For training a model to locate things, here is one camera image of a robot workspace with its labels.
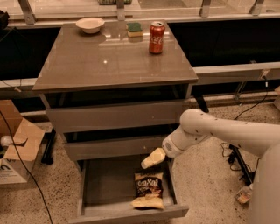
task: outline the tiled floor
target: tiled floor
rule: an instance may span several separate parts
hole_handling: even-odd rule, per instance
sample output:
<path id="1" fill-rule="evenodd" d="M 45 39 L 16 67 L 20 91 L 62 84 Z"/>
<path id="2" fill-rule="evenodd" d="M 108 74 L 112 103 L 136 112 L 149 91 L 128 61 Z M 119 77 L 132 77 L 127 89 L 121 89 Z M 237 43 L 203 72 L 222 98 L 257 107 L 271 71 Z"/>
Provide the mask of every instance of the tiled floor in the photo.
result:
<path id="1" fill-rule="evenodd" d="M 220 118 L 232 119 L 251 105 L 210 108 L 210 113 Z M 253 108 L 240 120 L 280 124 L 280 112 L 268 102 Z M 246 223 L 248 205 L 235 200 L 243 186 L 241 173 L 231 171 L 227 157 L 222 156 L 222 141 L 210 138 L 191 147 L 174 164 L 178 196 L 190 207 L 184 218 L 155 221 L 157 224 L 232 224 Z M 54 163 L 41 164 L 39 152 L 32 173 L 45 195 L 53 223 L 65 224 L 76 217 L 81 176 L 65 153 L 60 136 L 54 145 Z M 257 158 L 242 151 L 245 162 L 256 167 Z M 0 223 L 44 224 L 50 223 L 39 191 L 30 179 L 26 184 L 0 185 Z"/>

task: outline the soda can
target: soda can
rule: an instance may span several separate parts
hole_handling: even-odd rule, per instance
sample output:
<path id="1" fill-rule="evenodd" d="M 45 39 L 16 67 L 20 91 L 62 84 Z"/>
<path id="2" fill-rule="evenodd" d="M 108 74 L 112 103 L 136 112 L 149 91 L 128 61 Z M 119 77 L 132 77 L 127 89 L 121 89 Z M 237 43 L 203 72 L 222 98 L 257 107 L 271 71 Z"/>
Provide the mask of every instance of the soda can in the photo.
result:
<path id="1" fill-rule="evenodd" d="M 163 22 L 152 22 L 150 25 L 150 53 L 161 53 L 164 48 L 165 24 Z"/>

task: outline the cabinet top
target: cabinet top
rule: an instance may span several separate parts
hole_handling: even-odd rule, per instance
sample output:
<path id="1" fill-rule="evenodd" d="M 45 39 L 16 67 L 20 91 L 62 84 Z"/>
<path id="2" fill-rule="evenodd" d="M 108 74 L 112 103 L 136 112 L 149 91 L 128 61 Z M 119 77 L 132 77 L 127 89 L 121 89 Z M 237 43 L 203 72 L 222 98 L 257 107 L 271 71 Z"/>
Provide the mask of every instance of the cabinet top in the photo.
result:
<path id="1" fill-rule="evenodd" d="M 44 93 L 192 83 L 198 77 L 167 23 L 164 50 L 149 53 L 151 21 L 142 37 L 129 38 L 125 21 L 106 22 L 86 34 L 64 24 L 33 87 Z"/>

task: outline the drawer cabinet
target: drawer cabinet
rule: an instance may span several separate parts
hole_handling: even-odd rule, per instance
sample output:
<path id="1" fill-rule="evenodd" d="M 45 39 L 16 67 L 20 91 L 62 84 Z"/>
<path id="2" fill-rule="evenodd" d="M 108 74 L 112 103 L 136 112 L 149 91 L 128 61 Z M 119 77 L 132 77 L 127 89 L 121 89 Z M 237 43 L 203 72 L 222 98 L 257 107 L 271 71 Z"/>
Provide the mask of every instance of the drawer cabinet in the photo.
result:
<path id="1" fill-rule="evenodd" d="M 144 35 L 133 39 L 125 22 L 107 22 L 93 36 L 63 25 L 34 85 L 82 175 L 78 215 L 71 223 L 142 223 L 188 210 L 178 201 L 171 160 L 158 165 L 165 209 L 130 204 L 135 171 L 178 127 L 188 85 L 197 81 L 168 25 L 164 52 L 153 55 L 145 34 L 151 21 L 141 24 Z"/>
<path id="2" fill-rule="evenodd" d="M 79 216 L 70 223 L 141 223 L 186 215 L 188 206 L 177 202 L 172 184 L 171 165 L 164 161 L 159 170 L 164 173 L 163 201 L 165 210 L 134 209 L 134 173 L 140 170 L 145 156 L 111 157 L 88 160 L 83 167 L 83 191 L 79 202 Z"/>

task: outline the black cable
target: black cable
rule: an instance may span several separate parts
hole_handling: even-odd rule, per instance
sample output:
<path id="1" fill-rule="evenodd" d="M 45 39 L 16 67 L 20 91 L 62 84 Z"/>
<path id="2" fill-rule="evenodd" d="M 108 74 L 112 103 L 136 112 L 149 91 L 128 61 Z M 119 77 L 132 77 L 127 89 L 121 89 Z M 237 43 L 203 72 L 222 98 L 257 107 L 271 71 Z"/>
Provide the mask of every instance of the black cable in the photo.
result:
<path id="1" fill-rule="evenodd" d="M 259 161 L 260 161 L 260 158 L 258 158 L 257 161 L 256 161 L 256 165 L 255 165 L 255 170 L 254 170 L 254 172 L 256 172 L 256 169 L 257 169 L 257 167 L 258 167 L 258 165 L 259 165 Z"/>
<path id="2" fill-rule="evenodd" d="M 47 204 L 46 204 L 46 200 L 45 200 L 44 194 L 43 194 L 41 188 L 39 187 L 39 184 L 37 183 L 37 180 L 34 178 L 34 176 L 32 175 L 32 173 L 27 169 L 27 167 L 25 166 L 24 161 L 23 161 L 22 158 L 20 157 L 20 155 L 19 155 L 19 153 L 18 153 L 18 148 L 17 148 L 17 146 L 16 146 L 16 143 L 15 143 L 14 138 L 13 138 L 12 133 L 11 133 L 11 128 L 10 128 L 10 126 L 9 126 L 9 124 L 8 124 L 6 118 L 4 117 L 4 115 L 3 115 L 3 113 L 2 113 L 1 110 L 0 110 L 0 115 L 1 115 L 1 117 L 3 118 L 4 122 L 6 123 L 6 125 L 7 125 L 7 127 L 8 127 L 8 130 L 9 130 L 9 133 L 10 133 L 10 136 L 11 136 L 11 140 L 12 140 L 14 146 L 15 146 L 15 149 L 16 149 L 17 155 L 18 155 L 18 157 L 19 157 L 19 160 L 20 160 L 20 162 L 22 163 L 22 165 L 24 166 L 24 168 L 26 169 L 26 171 L 30 174 L 30 176 L 31 176 L 32 179 L 34 180 L 34 183 L 36 184 L 36 186 L 37 186 L 37 188 L 38 188 L 38 190 L 39 190 L 39 192 L 40 192 L 40 194 L 41 194 L 42 200 L 43 200 L 43 202 L 44 202 L 44 204 L 45 204 L 45 209 L 46 209 L 46 211 L 47 211 L 47 213 L 48 213 L 50 222 L 53 224 L 52 216 L 51 216 L 50 211 L 49 211 L 49 209 L 48 209 L 48 206 L 47 206 Z"/>
<path id="3" fill-rule="evenodd" d="M 12 28 L 10 28 L 10 29 L 9 29 L 9 32 L 7 32 L 7 33 L 4 35 L 4 37 L 0 39 L 0 42 L 2 42 L 11 32 L 15 32 L 17 35 L 19 35 L 21 38 L 23 38 L 24 40 L 27 41 L 27 43 L 28 43 L 28 44 L 30 45 L 30 47 L 31 47 L 31 54 L 30 54 L 29 57 L 26 59 L 26 58 L 24 57 L 24 55 L 22 54 L 22 52 L 20 51 L 20 48 L 19 48 L 19 46 L 18 46 L 18 44 L 17 44 L 17 41 L 15 41 L 15 39 L 12 38 L 12 40 L 13 40 L 13 42 L 14 42 L 14 44 L 15 44 L 15 47 L 17 48 L 17 51 L 18 51 L 20 57 L 22 58 L 22 60 L 23 60 L 23 62 L 24 62 L 24 67 L 22 68 L 22 72 L 21 72 L 21 78 L 19 79 L 19 87 L 13 87 L 12 85 L 8 84 L 7 82 L 5 82 L 5 81 L 3 81 L 3 80 L 0 80 L 0 81 L 3 82 L 3 83 L 4 83 L 5 85 L 7 85 L 8 87 L 14 88 L 14 89 L 17 90 L 18 92 L 21 92 L 22 90 L 21 90 L 20 88 L 21 88 L 21 86 L 22 86 L 22 79 L 23 79 L 22 77 L 23 77 L 24 72 L 26 71 L 27 62 L 30 60 L 30 58 L 31 58 L 31 56 L 34 54 L 34 51 L 35 51 L 35 50 L 34 50 L 34 47 L 33 47 L 32 44 L 31 44 L 31 42 L 30 42 L 24 35 L 22 35 L 22 34 L 18 31 L 17 27 L 12 27 Z"/>
<path id="4" fill-rule="evenodd" d="M 257 105 L 259 105 L 260 103 L 264 102 L 264 100 L 266 99 L 266 97 L 268 96 L 269 90 L 268 90 L 268 81 L 266 79 L 266 77 L 263 77 L 265 79 L 265 88 L 266 88 L 266 95 L 258 102 L 256 103 L 254 106 L 252 106 L 251 108 L 248 108 L 246 110 L 244 110 L 243 112 L 241 112 L 234 120 L 237 120 L 242 114 L 244 114 L 245 112 L 253 109 L 254 107 L 256 107 Z"/>
<path id="5" fill-rule="evenodd" d="M 232 163 L 232 164 L 230 165 L 230 167 L 229 167 L 230 170 L 232 170 L 233 172 L 240 172 L 240 171 L 242 170 L 242 169 L 233 169 L 233 168 L 232 168 L 233 164 L 234 164 L 234 163 Z"/>
<path id="6" fill-rule="evenodd" d="M 221 143 L 220 146 L 222 148 L 222 153 L 221 155 L 224 157 L 224 158 L 228 158 L 230 155 L 227 155 L 225 156 L 225 147 L 223 146 L 224 144 L 226 144 L 227 146 L 229 146 L 229 143 Z"/>

